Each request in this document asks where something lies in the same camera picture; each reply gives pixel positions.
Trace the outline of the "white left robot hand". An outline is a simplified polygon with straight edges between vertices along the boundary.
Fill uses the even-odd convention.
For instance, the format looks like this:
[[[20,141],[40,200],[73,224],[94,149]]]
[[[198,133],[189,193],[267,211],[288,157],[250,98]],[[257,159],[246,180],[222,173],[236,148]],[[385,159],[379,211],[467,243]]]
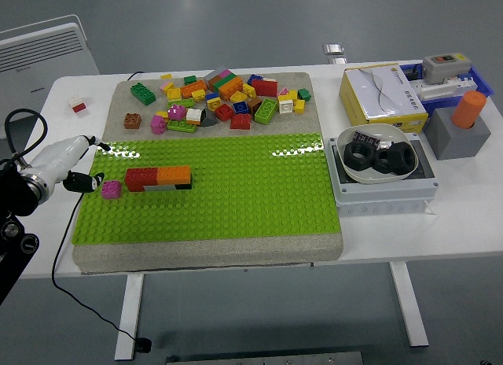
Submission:
[[[67,178],[71,168],[76,166],[90,146],[96,145],[109,151],[111,148],[95,136],[85,135],[67,138],[46,146],[21,174],[40,187],[43,198],[48,199],[57,183]]]

